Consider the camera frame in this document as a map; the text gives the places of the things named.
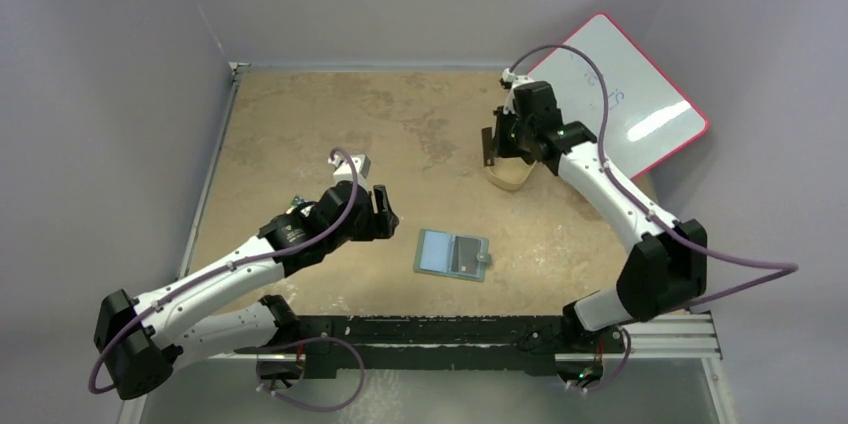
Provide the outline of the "green card holder wallet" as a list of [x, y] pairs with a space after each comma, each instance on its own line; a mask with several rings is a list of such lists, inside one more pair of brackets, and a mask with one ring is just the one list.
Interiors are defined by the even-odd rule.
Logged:
[[422, 228], [413, 271], [420, 274], [483, 282], [492, 264], [486, 238]]

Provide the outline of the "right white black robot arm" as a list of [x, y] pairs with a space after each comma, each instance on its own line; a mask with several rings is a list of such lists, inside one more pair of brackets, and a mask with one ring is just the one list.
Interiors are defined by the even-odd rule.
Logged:
[[706, 245], [703, 226], [655, 204], [602, 153], [586, 125], [564, 122], [550, 83], [517, 77], [503, 86], [507, 101], [494, 110], [494, 125], [481, 132], [485, 164], [520, 159], [545, 165], [594, 207], [628, 253], [612, 287], [564, 307], [564, 343], [584, 351], [612, 326], [645, 322], [702, 296], [707, 259], [690, 246]]

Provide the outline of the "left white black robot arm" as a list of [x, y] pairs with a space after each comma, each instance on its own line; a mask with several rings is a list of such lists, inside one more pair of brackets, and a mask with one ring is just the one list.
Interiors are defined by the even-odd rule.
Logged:
[[317, 201], [290, 207], [240, 247], [172, 284], [130, 296], [119, 289], [100, 305], [94, 334], [99, 352], [88, 378], [93, 394], [143, 396], [174, 371], [208, 357], [246, 349], [284, 353], [306, 333], [290, 305], [266, 295], [231, 313], [235, 299], [318, 264], [348, 242], [391, 238], [399, 224], [388, 191], [350, 180]]

